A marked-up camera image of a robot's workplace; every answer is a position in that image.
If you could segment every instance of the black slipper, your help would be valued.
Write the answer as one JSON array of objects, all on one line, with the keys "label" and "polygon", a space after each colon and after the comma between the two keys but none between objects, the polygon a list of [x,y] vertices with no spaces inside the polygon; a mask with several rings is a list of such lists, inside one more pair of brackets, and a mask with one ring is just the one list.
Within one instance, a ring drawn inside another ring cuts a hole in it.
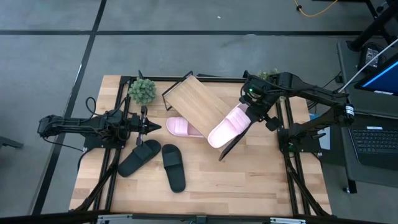
[{"label": "black slipper", "polygon": [[183,191],[185,189],[185,174],[180,150],[173,144],[167,144],[162,148],[162,156],[170,188],[175,193]]},{"label": "black slipper", "polygon": [[119,164],[118,173],[128,177],[145,163],[150,161],[159,152],[162,146],[156,140],[144,141],[142,146],[135,147],[127,158]]}]

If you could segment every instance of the gray floor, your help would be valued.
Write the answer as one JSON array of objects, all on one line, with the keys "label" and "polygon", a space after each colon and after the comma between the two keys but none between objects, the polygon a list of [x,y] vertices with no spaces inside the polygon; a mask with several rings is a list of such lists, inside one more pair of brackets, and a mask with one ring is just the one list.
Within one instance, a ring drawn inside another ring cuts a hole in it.
[{"label": "gray floor", "polygon": [[[301,0],[309,14],[329,2]],[[0,1],[0,29],[90,30],[100,1]],[[372,17],[365,4],[339,2],[324,15],[306,18],[293,0],[108,1],[100,30],[363,30]],[[339,71],[336,43],[346,37],[273,36],[97,36],[73,116],[87,117],[84,100],[96,98],[103,75],[182,76],[189,70],[241,77],[277,68],[324,85]],[[25,148],[0,150],[0,217],[30,212],[50,152],[36,135],[38,120],[65,109],[88,36],[0,35],[0,136]],[[328,88],[336,88],[332,82]],[[83,138],[67,135],[65,144],[81,147]],[[65,212],[76,179],[80,153],[63,149],[43,207]],[[344,168],[324,166],[333,213],[394,223],[398,190],[358,184],[346,195]]]}]

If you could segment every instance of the green plant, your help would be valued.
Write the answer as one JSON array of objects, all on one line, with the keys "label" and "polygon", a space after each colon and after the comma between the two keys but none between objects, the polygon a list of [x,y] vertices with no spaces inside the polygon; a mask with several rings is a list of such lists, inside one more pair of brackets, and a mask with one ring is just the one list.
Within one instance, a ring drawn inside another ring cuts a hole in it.
[{"label": "green plant", "polygon": [[129,89],[130,97],[140,105],[146,105],[156,98],[155,82],[149,79],[137,78]]},{"label": "green plant", "polygon": [[269,72],[259,72],[257,76],[265,80],[269,75],[275,75],[278,73],[280,73],[278,69],[274,68]]}]

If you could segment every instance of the monitor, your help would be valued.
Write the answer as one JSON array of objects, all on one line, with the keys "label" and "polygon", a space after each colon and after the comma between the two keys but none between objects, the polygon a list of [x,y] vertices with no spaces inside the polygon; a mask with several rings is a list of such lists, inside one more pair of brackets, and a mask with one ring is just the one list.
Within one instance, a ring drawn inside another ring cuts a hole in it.
[{"label": "monitor", "polygon": [[355,88],[375,93],[398,95],[398,54],[381,65],[372,75],[359,81]]}]

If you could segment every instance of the slide sandal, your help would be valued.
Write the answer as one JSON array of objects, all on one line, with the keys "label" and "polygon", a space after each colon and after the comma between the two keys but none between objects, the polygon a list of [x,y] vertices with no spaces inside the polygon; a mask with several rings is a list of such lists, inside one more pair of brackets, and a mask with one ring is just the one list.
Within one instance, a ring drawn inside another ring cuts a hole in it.
[{"label": "slide sandal", "polygon": [[142,146],[135,147],[127,158],[119,164],[118,173],[128,177],[145,163],[150,161],[159,152],[162,146],[156,140],[146,140]]},{"label": "slide sandal", "polygon": [[162,148],[162,156],[170,188],[175,193],[183,191],[185,189],[185,174],[180,150],[173,144],[166,144]]},{"label": "slide sandal", "polygon": [[167,119],[166,127],[174,136],[203,138],[200,132],[183,117]]},{"label": "slide sandal", "polygon": [[248,106],[238,104],[228,113],[225,119],[209,134],[208,142],[214,148],[225,145],[229,140],[241,134],[251,123],[245,114]]}]

